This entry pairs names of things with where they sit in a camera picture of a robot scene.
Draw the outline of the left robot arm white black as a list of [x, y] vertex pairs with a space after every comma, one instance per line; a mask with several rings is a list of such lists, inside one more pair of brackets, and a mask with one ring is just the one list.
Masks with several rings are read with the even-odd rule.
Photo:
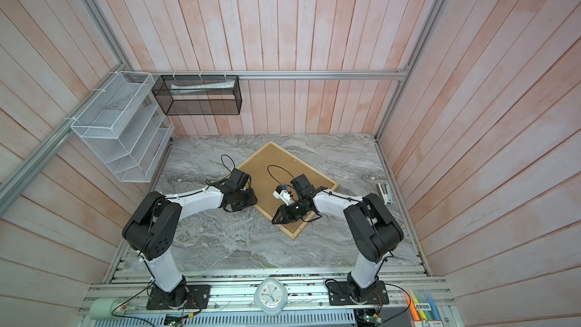
[[130, 217], [122, 237], [142, 257], [153, 277], [152, 292], [171, 309], [187, 303], [188, 289], [170, 252], [179, 222], [206, 210], [239, 212], [257, 204], [251, 176], [235, 168], [198, 190], [173, 195], [149, 192]]

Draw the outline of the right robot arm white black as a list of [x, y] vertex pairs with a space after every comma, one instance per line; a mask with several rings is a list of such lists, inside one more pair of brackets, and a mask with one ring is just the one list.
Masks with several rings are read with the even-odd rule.
[[273, 196], [284, 204], [272, 218], [272, 224], [285, 225], [303, 220], [309, 213], [317, 218], [328, 214], [346, 220], [359, 255], [345, 282], [327, 279], [326, 288], [332, 305], [387, 303], [384, 283], [378, 273], [404, 239], [401, 226], [375, 193], [363, 197], [343, 195], [325, 187], [315, 188], [306, 176], [279, 185]]

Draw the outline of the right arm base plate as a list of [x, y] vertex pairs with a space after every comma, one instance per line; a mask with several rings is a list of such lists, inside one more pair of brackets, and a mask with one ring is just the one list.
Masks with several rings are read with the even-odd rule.
[[332, 306], [355, 304], [390, 304], [387, 289], [383, 281], [376, 281], [371, 286], [361, 289], [355, 282], [339, 282], [335, 279], [325, 280], [329, 303]]

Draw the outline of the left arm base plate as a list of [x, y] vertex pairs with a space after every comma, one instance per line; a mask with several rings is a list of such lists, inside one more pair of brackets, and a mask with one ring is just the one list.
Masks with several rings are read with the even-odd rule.
[[210, 285], [178, 285], [172, 292], [157, 286], [151, 289], [147, 310], [205, 309], [210, 298]]

